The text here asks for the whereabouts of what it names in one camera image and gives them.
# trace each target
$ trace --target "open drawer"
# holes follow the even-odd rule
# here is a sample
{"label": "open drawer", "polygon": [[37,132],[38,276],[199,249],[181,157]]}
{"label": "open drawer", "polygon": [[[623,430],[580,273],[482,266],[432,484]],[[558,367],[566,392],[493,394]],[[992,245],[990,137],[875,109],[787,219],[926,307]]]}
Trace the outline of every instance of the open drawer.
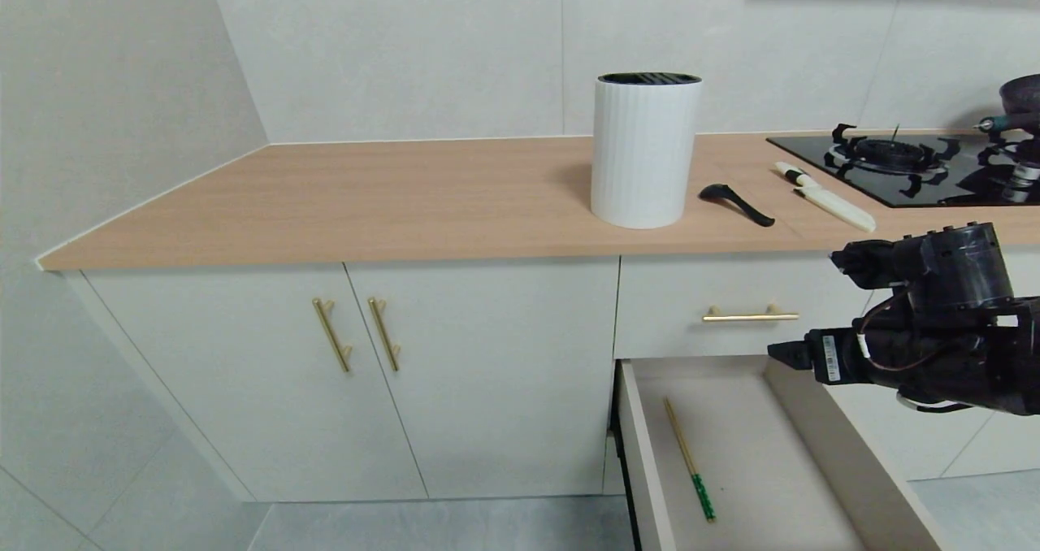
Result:
{"label": "open drawer", "polygon": [[[614,424],[636,548],[931,551],[935,522],[812,374],[765,356],[621,361]],[[707,522],[668,396],[717,520]]]}

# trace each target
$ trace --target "wooden countertop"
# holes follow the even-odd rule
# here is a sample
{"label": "wooden countertop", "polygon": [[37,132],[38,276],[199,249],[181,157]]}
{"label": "wooden countertop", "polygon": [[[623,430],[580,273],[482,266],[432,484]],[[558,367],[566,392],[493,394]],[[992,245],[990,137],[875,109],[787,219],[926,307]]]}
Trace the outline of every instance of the wooden countertop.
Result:
{"label": "wooden countertop", "polygon": [[[765,133],[698,136],[686,212],[628,230],[589,210],[592,140],[415,140],[270,145],[42,256],[48,270],[271,262],[832,251],[942,226],[995,221],[1004,244],[1040,244],[1040,207],[894,210],[765,142]],[[791,192],[773,163],[802,165],[869,211],[876,233]],[[701,202],[730,184],[777,222],[762,229]]]}

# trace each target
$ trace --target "wire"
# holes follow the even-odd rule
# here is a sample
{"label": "wire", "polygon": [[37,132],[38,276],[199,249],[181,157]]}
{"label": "wire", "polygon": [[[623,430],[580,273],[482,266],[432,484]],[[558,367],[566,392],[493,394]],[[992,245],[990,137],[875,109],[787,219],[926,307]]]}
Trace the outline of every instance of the wire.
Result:
{"label": "wire", "polygon": [[870,310],[863,317],[862,324],[859,325],[859,333],[862,334],[866,332],[866,325],[874,318],[874,315],[880,314],[881,311],[887,310],[887,308],[891,307],[891,304],[894,304],[896,299],[902,299],[904,298],[904,296],[907,296],[908,292],[910,292],[910,285],[904,285],[903,291],[895,292],[895,294],[889,296],[888,299],[884,299],[884,301],[882,301],[881,304],[877,304],[877,306],[870,307]]}
{"label": "wire", "polygon": [[863,352],[863,358],[866,359],[866,362],[870,363],[870,366],[877,368],[878,370],[886,370],[886,372],[906,372],[907,370],[910,370],[911,368],[916,368],[917,366],[922,365],[922,363],[926,363],[931,359],[935,358],[936,356],[939,356],[943,350],[943,347],[940,346],[939,348],[937,348],[936,351],[933,351],[931,355],[921,356],[919,360],[913,363],[908,363],[908,365],[906,366],[885,366],[883,365],[883,363],[875,362],[875,360],[872,358],[870,348],[866,344],[866,325],[869,324],[870,320],[874,318],[874,315],[880,314],[881,311],[887,310],[888,307],[891,307],[892,304],[894,304],[899,299],[904,298],[904,296],[907,296],[907,294],[909,293],[910,293],[910,285],[904,285],[903,291],[895,292],[895,294],[889,296],[888,299],[884,299],[884,301],[882,301],[881,304],[877,304],[877,306],[870,307],[870,310],[863,317],[862,324],[859,325],[859,333],[856,335],[856,340],[859,341],[859,348]]}
{"label": "wire", "polygon": [[925,406],[911,401],[899,392],[895,392],[895,400],[899,401],[901,405],[909,408],[910,411],[917,411],[917,413],[954,413],[955,411],[964,411],[966,408],[971,408],[971,405],[967,405],[965,403],[952,403],[944,406]]}

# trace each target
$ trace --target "gold handle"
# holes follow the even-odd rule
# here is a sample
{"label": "gold handle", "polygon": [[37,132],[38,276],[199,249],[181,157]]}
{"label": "gold handle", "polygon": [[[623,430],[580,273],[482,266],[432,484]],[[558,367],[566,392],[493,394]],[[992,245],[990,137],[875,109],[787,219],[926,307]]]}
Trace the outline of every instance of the gold handle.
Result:
{"label": "gold handle", "polygon": [[727,322],[727,321],[790,321],[797,320],[799,314],[796,311],[780,311],[776,304],[765,307],[764,314],[732,314],[724,315],[718,306],[708,308],[708,313],[701,318],[705,322]]}
{"label": "gold handle", "polygon": [[311,303],[314,304],[314,310],[318,314],[318,321],[321,322],[321,329],[326,330],[326,337],[329,339],[329,343],[332,344],[332,351],[336,352],[336,360],[339,361],[339,366],[343,368],[343,372],[350,372],[350,367],[347,365],[346,359],[349,358],[350,350],[354,347],[349,346],[349,344],[345,344],[344,346],[344,344],[339,343],[336,331],[332,329],[332,324],[329,322],[329,311],[332,310],[332,307],[336,303],[333,299],[322,303],[316,296]]}
{"label": "gold handle", "polygon": [[397,353],[400,351],[400,346],[391,343],[390,336],[387,336],[387,325],[383,322],[383,310],[387,307],[387,303],[369,296],[368,307],[372,310],[372,318],[375,320],[375,330],[379,330],[380,339],[383,340],[383,348],[387,351],[387,358],[390,359],[390,368],[397,372],[399,370]]}

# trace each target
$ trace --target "white knife block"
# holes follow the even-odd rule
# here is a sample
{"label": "white knife block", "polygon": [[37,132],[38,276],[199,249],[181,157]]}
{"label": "white knife block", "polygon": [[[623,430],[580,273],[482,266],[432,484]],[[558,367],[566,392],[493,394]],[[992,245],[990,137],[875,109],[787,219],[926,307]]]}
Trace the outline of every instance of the white knife block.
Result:
{"label": "white knife block", "polygon": [[682,217],[701,78],[615,73],[596,81],[592,211],[625,229]]}

